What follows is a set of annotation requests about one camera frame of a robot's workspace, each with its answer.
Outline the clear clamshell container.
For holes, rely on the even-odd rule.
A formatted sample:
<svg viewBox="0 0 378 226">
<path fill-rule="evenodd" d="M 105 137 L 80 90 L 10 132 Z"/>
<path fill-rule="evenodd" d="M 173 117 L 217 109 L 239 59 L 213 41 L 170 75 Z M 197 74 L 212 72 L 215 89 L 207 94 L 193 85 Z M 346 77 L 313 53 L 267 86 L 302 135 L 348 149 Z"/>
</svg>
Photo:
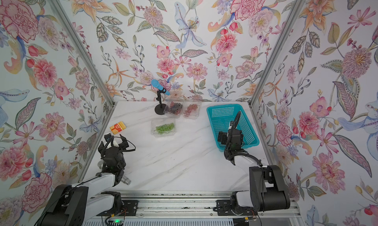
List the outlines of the clear clamshell container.
<svg viewBox="0 0 378 226">
<path fill-rule="evenodd" d="M 155 137 L 172 136 L 176 131 L 174 118 L 157 118 L 151 121 L 151 134 Z"/>
<path fill-rule="evenodd" d="M 184 102 L 181 100 L 168 100 L 163 113 L 171 118 L 179 118 L 181 116 L 183 106 Z"/>
<path fill-rule="evenodd" d="M 202 103 L 199 101 L 187 101 L 184 103 L 183 116 L 187 119 L 195 120 L 199 117 Z"/>
</svg>

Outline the clear clamshell container front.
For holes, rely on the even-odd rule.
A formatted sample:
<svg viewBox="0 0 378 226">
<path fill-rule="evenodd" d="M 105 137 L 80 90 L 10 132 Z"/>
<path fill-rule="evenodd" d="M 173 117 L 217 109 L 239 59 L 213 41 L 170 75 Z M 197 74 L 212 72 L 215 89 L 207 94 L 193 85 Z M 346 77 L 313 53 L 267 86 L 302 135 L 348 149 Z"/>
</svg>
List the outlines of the clear clamshell container front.
<svg viewBox="0 0 378 226">
<path fill-rule="evenodd" d="M 171 118 L 179 118 L 181 116 L 183 106 L 184 102 L 181 100 L 168 100 L 163 113 Z"/>
</svg>

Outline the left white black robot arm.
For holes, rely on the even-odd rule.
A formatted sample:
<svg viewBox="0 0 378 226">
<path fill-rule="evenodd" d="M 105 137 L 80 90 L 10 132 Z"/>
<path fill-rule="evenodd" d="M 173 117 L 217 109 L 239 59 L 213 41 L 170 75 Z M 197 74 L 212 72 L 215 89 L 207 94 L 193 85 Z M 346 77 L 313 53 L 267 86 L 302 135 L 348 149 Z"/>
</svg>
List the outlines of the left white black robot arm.
<svg viewBox="0 0 378 226">
<path fill-rule="evenodd" d="M 121 194 L 109 190 L 122 181 L 126 167 L 124 153 L 129 151 L 128 140 L 122 135 L 118 138 L 120 144 L 114 135 L 105 135 L 98 147 L 101 171 L 81 183 L 57 186 L 35 225 L 81 226 L 97 215 L 110 219 L 126 211 Z"/>
</svg>

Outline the green grape bunch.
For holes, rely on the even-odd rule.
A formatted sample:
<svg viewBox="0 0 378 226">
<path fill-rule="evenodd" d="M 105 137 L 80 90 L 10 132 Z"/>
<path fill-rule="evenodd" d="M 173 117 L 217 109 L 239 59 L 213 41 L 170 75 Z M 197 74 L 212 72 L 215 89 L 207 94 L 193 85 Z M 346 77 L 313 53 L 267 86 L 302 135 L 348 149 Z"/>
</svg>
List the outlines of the green grape bunch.
<svg viewBox="0 0 378 226">
<path fill-rule="evenodd" d="M 169 134 L 175 131 L 175 124 L 164 124 L 161 126 L 156 126 L 155 132 L 157 132 L 159 135 L 165 135 Z"/>
</svg>

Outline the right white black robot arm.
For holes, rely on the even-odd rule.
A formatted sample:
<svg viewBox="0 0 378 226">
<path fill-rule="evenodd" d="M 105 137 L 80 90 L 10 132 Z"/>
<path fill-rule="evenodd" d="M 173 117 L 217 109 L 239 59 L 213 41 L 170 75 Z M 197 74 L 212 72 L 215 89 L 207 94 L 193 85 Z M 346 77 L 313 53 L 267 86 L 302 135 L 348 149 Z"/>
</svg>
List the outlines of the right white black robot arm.
<svg viewBox="0 0 378 226">
<path fill-rule="evenodd" d="M 225 145 L 225 159 L 244 170 L 249 178 L 249 189 L 233 192 L 229 203 L 221 204 L 220 208 L 235 215 L 289 209 L 290 197 L 280 168 L 265 166 L 242 149 L 243 137 L 242 131 L 232 128 L 218 135 L 218 142 Z"/>
</svg>

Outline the teal plastic mesh basket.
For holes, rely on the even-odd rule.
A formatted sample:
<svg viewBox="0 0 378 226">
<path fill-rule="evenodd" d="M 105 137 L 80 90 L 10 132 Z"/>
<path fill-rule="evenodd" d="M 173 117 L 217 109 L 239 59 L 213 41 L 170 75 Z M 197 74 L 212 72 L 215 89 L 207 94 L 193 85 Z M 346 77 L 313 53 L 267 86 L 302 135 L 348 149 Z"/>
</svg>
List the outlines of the teal plastic mesh basket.
<svg viewBox="0 0 378 226">
<path fill-rule="evenodd" d="M 227 132 L 230 129 L 230 123 L 236 118 L 236 115 L 241 112 L 237 129 L 242 131 L 244 145 L 242 149 L 248 149 L 260 144 L 258 135 L 256 134 L 252 123 L 247 117 L 246 112 L 240 104 L 226 104 L 210 106 L 206 109 L 209 118 L 210 126 L 213 136 L 216 141 L 216 146 L 219 151 L 223 152 L 225 144 L 218 141 L 220 132 Z"/>
</svg>

